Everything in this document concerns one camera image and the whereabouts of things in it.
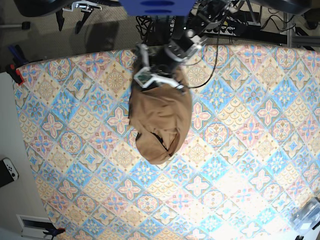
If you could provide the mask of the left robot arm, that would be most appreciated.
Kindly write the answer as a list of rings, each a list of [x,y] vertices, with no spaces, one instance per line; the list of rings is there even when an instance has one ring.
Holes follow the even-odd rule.
[[[227,14],[234,11],[230,0],[202,0],[196,12],[186,16],[137,16],[142,43],[136,47],[137,72],[132,84],[142,91],[164,84],[183,91],[186,85],[176,79],[176,69],[204,47],[207,27],[221,28]]]

